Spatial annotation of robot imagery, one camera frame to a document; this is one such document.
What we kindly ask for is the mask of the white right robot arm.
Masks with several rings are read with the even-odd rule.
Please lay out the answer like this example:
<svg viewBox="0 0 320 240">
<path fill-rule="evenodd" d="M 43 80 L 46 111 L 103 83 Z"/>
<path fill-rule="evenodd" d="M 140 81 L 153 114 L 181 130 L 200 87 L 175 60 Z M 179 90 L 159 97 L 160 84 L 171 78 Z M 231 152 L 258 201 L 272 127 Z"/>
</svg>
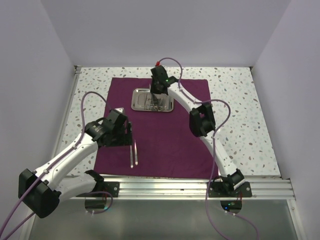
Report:
<svg viewBox="0 0 320 240">
<path fill-rule="evenodd" d="M 168 76 L 166 69 L 157 62 L 151 69 L 151 94 L 165 94 L 177 101 L 189 113 L 189 129 L 200 138 L 213 157 L 213 166 L 217 166 L 220 175 L 218 188 L 227 196 L 235 196 L 246 182 L 244 175 L 232 162 L 222 143 L 216 139 L 218 130 L 225 125 L 231 116 L 230 105 L 220 99 L 201 101 L 183 87 L 181 80 Z M 213 102 L 222 103 L 228 109 L 226 119 L 216 126 L 213 113 Z"/>
</svg>

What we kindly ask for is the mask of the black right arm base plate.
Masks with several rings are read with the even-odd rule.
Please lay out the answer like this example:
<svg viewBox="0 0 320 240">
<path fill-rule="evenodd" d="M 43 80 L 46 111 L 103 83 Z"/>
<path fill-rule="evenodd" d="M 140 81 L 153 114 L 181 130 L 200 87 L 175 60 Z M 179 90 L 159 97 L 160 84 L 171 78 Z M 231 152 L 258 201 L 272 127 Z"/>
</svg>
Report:
<svg viewBox="0 0 320 240">
<path fill-rule="evenodd" d="M 245 178 L 233 185 L 227 178 L 216 176 L 209 184 L 209 198 L 251 198 L 251 185 Z"/>
</svg>

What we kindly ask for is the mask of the aluminium front rail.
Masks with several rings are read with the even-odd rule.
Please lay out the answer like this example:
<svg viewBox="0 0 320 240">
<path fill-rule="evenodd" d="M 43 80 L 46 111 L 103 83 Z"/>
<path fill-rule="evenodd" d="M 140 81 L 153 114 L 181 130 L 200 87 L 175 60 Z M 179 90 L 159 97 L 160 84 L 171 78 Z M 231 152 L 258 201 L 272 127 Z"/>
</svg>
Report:
<svg viewBox="0 0 320 240">
<path fill-rule="evenodd" d="M 117 200 L 204 200 L 206 179 L 150 178 L 104 175 L 104 181 L 118 183 Z M 294 200 L 290 180 L 281 178 L 250 177 L 250 186 L 242 195 L 209 197 L 209 200 Z M 90 176 L 66 177 L 57 186 L 61 201 L 91 192 L 96 182 Z"/>
</svg>

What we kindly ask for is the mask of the aluminium left side rail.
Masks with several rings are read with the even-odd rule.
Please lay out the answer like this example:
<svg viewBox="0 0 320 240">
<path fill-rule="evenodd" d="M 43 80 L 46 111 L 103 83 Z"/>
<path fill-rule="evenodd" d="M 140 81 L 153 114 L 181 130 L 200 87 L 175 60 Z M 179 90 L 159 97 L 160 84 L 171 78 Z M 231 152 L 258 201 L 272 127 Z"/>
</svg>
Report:
<svg viewBox="0 0 320 240">
<path fill-rule="evenodd" d="M 49 160 L 53 159 L 59 153 L 59 149 L 60 149 L 61 142 L 62 142 L 62 139 L 63 139 L 65 127 L 66 127 L 68 116 L 69 116 L 69 113 L 70 113 L 70 108 L 72 106 L 73 97 L 74 97 L 74 93 L 75 93 L 75 90 L 76 90 L 76 86 L 78 84 L 78 80 L 79 80 L 79 76 L 80 76 L 80 73 L 81 73 L 81 69 L 82 69 L 82 66 L 80 66 L 80 65 L 75 65 L 74 66 L 74 75 L 73 75 L 73 79 L 72 79 L 72 82 L 71 82 L 71 87 L 70 87 L 70 90 L 69 90 L 68 95 L 67 95 L 67 101 L 66 101 L 65 108 L 64 108 L 64 111 L 63 111 L 62 120 L 61 120 L 59 128 L 58 128 L 57 137 L 55 139 L 55 142 L 54 142 L 53 149 L 52 149 L 52 152 L 50 154 Z"/>
</svg>

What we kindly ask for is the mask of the stainless steel instrument tray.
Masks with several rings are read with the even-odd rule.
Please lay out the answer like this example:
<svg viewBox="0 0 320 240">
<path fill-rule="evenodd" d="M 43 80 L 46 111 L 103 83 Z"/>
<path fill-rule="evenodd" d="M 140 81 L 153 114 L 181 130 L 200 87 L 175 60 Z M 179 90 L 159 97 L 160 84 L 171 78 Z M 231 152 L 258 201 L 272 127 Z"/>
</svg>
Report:
<svg viewBox="0 0 320 240">
<path fill-rule="evenodd" d="M 136 88 L 132 93 L 131 108 L 140 112 L 164 112 L 174 110 L 174 99 L 166 94 L 153 94 L 148 88 Z"/>
</svg>

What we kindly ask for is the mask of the steel tweezers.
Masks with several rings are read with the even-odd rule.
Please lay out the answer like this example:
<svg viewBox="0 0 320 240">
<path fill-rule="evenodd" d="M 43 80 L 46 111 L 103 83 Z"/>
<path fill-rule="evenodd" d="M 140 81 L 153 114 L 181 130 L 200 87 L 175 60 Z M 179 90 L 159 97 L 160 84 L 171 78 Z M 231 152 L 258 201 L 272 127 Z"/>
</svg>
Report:
<svg viewBox="0 0 320 240">
<path fill-rule="evenodd" d="M 130 168 L 133 169 L 134 167 L 134 154 L 133 154 L 133 146 L 130 145 Z"/>
</svg>

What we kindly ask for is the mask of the purple cloth wrap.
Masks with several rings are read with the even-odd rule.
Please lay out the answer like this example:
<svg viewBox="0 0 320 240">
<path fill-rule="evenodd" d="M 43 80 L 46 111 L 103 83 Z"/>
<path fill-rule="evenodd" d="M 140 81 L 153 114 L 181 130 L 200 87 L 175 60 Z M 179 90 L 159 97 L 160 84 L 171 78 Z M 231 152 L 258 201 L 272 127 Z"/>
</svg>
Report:
<svg viewBox="0 0 320 240">
<path fill-rule="evenodd" d="M 189 128 L 189 113 L 178 103 L 171 112 L 135 111 L 131 107 L 133 91 L 148 88 L 149 78 L 112 78 L 107 102 L 112 108 L 124 108 L 132 123 L 138 165 L 131 167 L 129 146 L 101 147 L 94 170 L 99 174 L 208 179 L 213 158 L 200 138 Z"/>
</svg>

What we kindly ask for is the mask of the steel forceps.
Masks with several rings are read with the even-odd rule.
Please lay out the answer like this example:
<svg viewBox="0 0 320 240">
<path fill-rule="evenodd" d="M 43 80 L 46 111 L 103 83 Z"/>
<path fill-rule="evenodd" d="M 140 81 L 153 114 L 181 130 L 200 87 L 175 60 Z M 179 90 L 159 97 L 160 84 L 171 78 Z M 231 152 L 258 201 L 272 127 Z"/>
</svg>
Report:
<svg viewBox="0 0 320 240">
<path fill-rule="evenodd" d="M 134 141 L 134 164 L 137 166 L 139 164 L 138 161 L 138 148 L 137 148 L 137 142 Z"/>
</svg>

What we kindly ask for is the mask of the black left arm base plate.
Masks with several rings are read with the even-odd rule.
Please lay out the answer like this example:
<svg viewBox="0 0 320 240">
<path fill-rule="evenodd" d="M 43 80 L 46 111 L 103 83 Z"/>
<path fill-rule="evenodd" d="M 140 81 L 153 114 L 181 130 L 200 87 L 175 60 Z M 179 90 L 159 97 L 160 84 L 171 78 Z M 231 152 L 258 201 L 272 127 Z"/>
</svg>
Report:
<svg viewBox="0 0 320 240">
<path fill-rule="evenodd" d="M 82 193 L 77 197 L 107 197 L 108 195 L 102 192 L 108 192 L 113 198 L 119 196 L 120 183 L 118 181 L 104 181 L 97 183 L 90 193 Z"/>
</svg>

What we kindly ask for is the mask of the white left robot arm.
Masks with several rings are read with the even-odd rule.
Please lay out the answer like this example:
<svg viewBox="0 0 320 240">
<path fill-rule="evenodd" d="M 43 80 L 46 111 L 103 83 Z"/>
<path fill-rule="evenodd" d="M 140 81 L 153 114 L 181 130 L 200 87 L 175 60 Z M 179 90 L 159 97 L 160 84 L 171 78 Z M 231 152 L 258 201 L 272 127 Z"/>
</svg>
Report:
<svg viewBox="0 0 320 240">
<path fill-rule="evenodd" d="M 99 196 L 106 189 L 104 178 L 94 170 L 78 177 L 66 175 L 101 147 L 132 144 L 132 124 L 124 108 L 112 109 L 107 117 L 89 122 L 78 137 L 46 164 L 31 171 L 25 169 L 18 178 L 18 197 L 39 218 L 49 216 L 59 203 L 78 195 Z"/>
</svg>

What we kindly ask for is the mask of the aluminium rail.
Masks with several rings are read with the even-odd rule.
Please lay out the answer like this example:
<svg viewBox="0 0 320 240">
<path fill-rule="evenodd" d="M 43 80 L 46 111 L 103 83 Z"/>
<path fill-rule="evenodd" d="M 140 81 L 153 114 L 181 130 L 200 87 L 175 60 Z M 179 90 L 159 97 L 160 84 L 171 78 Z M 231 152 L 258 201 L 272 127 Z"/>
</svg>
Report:
<svg viewBox="0 0 320 240">
<path fill-rule="evenodd" d="M 104 175 L 104 181 L 118 183 L 117 200 L 204 200 L 206 179 L 150 178 Z M 250 177 L 250 186 L 242 195 L 209 197 L 209 200 L 294 200 L 290 180 L 281 178 Z M 57 186 L 61 201 L 91 192 L 96 182 L 90 176 L 66 177 Z"/>
<path fill-rule="evenodd" d="M 69 90 L 68 95 L 67 95 L 67 101 L 66 101 L 65 108 L 64 108 L 64 111 L 63 111 L 62 120 L 61 120 L 59 128 L 58 128 L 57 137 L 55 139 L 55 142 L 54 142 L 53 149 L 52 149 L 52 152 L 50 154 L 49 160 L 53 159 L 59 153 L 59 149 L 60 149 L 61 142 L 62 142 L 62 139 L 63 139 L 65 127 L 66 127 L 68 116 L 69 116 L 69 113 L 70 113 L 70 108 L 72 106 L 73 97 L 74 97 L 74 93 L 75 93 L 75 90 L 76 90 L 76 86 L 78 84 L 78 80 L 79 80 L 79 76 L 80 76 L 80 73 L 81 73 L 81 69 L 82 69 L 82 66 L 80 66 L 80 65 L 75 65 L 74 66 L 74 75 L 73 75 L 73 79 L 72 79 L 72 82 L 71 82 L 71 87 L 70 87 L 70 90 Z"/>
</svg>

